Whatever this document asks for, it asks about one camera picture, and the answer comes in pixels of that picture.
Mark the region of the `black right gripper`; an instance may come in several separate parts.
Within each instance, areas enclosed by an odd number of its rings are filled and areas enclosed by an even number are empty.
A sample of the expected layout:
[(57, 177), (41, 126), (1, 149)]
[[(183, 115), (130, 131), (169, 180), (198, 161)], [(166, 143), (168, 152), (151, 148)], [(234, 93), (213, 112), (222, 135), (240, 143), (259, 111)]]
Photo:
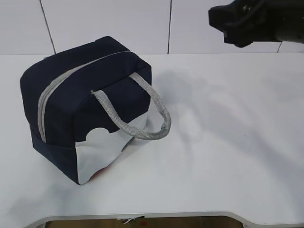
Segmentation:
[(234, 0), (208, 10), (209, 25), (223, 33), (224, 42), (244, 48), (254, 42), (278, 42), (267, 0)]

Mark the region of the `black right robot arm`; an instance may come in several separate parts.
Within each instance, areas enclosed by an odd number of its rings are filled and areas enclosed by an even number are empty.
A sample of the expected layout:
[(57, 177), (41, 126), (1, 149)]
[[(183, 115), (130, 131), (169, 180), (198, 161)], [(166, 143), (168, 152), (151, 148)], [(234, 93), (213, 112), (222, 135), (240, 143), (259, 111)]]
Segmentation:
[(224, 42), (239, 48), (253, 42), (304, 41), (302, 0), (234, 0), (210, 8), (208, 14)]

